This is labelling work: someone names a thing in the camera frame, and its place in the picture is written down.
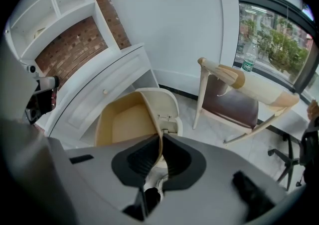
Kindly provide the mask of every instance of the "chair seat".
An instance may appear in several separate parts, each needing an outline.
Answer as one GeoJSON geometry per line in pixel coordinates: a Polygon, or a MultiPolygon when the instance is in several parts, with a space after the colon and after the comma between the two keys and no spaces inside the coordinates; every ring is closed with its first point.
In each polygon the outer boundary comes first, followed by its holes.
{"type": "Polygon", "coordinates": [[[227,87],[222,80],[209,75],[202,108],[237,125],[253,129],[257,125],[258,101],[235,89],[222,95],[227,87]]]}

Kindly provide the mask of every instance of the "window frame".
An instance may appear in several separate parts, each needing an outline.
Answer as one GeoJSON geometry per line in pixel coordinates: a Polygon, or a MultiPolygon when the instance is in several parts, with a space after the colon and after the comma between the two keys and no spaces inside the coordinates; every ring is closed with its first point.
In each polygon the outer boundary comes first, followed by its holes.
{"type": "MultiPolygon", "coordinates": [[[[301,29],[303,29],[306,33],[312,36],[313,42],[316,44],[318,48],[317,53],[309,52],[309,56],[305,62],[304,67],[301,69],[300,74],[296,78],[295,82],[291,85],[282,81],[279,77],[275,77],[273,75],[268,74],[260,69],[253,68],[253,72],[266,77],[283,87],[287,88],[292,93],[298,93],[300,95],[301,100],[303,100],[306,104],[310,104],[310,100],[303,95],[304,89],[309,84],[311,78],[319,64],[319,31],[313,21],[311,21],[301,9],[297,8],[295,5],[291,4],[286,0],[239,0],[238,3],[247,3],[251,5],[256,5],[263,7],[265,9],[271,10],[274,13],[277,13],[289,21],[293,22],[301,29]]],[[[235,61],[233,62],[233,66],[241,67],[242,63],[235,61]]]]}

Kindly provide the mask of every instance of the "floor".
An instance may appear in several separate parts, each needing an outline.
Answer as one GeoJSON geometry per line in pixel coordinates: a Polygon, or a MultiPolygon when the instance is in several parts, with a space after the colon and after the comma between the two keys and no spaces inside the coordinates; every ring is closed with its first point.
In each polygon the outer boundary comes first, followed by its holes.
{"type": "MultiPolygon", "coordinates": [[[[183,123],[183,136],[191,138],[206,144],[215,145],[224,148],[223,140],[230,140],[236,136],[239,136],[241,132],[233,129],[223,123],[220,123],[214,119],[208,118],[204,115],[199,117],[199,121],[195,130],[192,129],[196,101],[186,98],[184,96],[174,94],[178,106],[179,117],[183,123]]],[[[299,156],[299,147],[293,143],[294,156],[299,156]]],[[[233,143],[227,147],[241,157],[254,164],[264,173],[271,176],[274,180],[277,180],[280,174],[283,172],[285,165],[278,156],[268,156],[267,151],[269,149],[276,148],[283,153],[288,153],[288,143],[282,141],[282,137],[265,129],[259,134],[251,136],[246,140],[238,143],[233,143]]],[[[294,167],[293,179],[290,185],[289,192],[296,188],[296,182],[300,180],[304,167],[297,165],[294,167]]],[[[287,185],[287,176],[280,183],[282,186],[287,185]]]]}

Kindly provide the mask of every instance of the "plastic bottle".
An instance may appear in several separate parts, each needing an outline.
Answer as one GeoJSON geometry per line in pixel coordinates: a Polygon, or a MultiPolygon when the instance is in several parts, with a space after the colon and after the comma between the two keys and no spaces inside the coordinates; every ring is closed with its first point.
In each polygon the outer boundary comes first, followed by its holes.
{"type": "Polygon", "coordinates": [[[241,69],[246,72],[251,72],[253,70],[256,58],[257,58],[257,46],[256,46],[256,40],[253,39],[250,47],[248,48],[248,51],[245,55],[243,65],[241,66],[241,69]]]}

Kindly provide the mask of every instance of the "wooden chair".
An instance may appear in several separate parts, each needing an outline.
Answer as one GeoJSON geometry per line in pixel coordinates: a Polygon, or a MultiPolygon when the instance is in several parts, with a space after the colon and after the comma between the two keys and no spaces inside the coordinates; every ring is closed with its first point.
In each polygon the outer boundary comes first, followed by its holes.
{"type": "Polygon", "coordinates": [[[236,128],[243,135],[224,141],[230,144],[259,133],[298,103],[299,95],[290,94],[259,77],[205,58],[200,58],[200,87],[193,129],[201,113],[236,128]],[[257,125],[258,102],[274,114],[257,125]]]}

